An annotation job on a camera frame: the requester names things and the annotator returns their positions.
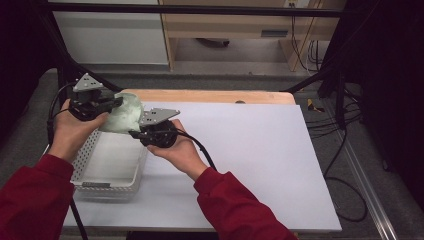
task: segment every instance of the white cabinet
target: white cabinet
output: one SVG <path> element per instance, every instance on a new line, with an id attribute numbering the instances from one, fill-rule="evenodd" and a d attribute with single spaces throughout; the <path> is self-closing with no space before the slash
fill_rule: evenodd
<path id="1" fill-rule="evenodd" d="M 51 2 L 157 4 L 156 0 Z M 160 14 L 55 12 L 71 56 L 87 64 L 168 65 Z"/>

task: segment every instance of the hand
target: hand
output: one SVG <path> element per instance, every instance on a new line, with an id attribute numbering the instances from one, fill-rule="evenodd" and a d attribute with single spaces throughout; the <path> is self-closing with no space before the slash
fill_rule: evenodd
<path id="1" fill-rule="evenodd" d="M 176 128 L 185 131 L 180 120 L 173 120 L 172 123 Z M 178 170 L 186 173 L 194 181 L 208 168 L 200 159 L 193 142 L 183 136 L 178 136 L 174 145 L 170 148 L 149 145 L 147 149 L 155 156 L 171 162 Z"/>
<path id="2" fill-rule="evenodd" d="M 63 104 L 62 110 L 68 109 L 68 107 L 69 99 Z M 84 145 L 90 134 L 106 122 L 108 115 L 108 113 L 102 113 L 92 121 L 82 122 L 69 111 L 58 114 L 55 119 L 54 140 L 49 154 L 72 163 L 78 150 Z"/>

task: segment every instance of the white basket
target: white basket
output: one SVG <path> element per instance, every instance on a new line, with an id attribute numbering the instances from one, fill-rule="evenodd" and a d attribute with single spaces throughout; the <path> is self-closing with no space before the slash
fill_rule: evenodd
<path id="1" fill-rule="evenodd" d="M 84 198 L 129 199 L 139 189 L 146 157 L 131 136 L 94 131 L 73 162 L 71 182 Z"/>

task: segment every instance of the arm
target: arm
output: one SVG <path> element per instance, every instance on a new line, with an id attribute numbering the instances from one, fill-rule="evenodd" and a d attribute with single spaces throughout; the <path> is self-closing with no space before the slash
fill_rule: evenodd
<path id="1" fill-rule="evenodd" d="M 173 123 L 184 130 L 178 120 Z M 148 149 L 195 181 L 200 208 L 221 240 L 296 239 L 278 222 L 271 209 L 260 203 L 231 173 L 220 174 L 208 168 L 191 140 L 178 136 L 171 148 L 148 146 Z"/>
<path id="2" fill-rule="evenodd" d="M 71 163 L 106 118 L 103 114 L 93 121 L 80 122 L 67 111 L 57 116 L 49 154 L 34 168 L 19 169 L 0 190 L 0 239 L 59 238 L 74 191 Z"/>

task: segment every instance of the red sleeve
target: red sleeve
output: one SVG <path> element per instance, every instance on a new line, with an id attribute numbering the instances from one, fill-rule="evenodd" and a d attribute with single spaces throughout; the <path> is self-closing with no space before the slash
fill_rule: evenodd
<path id="1" fill-rule="evenodd" d="M 194 188 L 199 193 L 200 208 L 220 240 L 297 239 L 231 173 L 220 174 L 208 168 Z"/>
<path id="2" fill-rule="evenodd" d="M 74 191 L 73 166 L 44 155 L 0 190 L 0 239 L 59 239 Z"/>

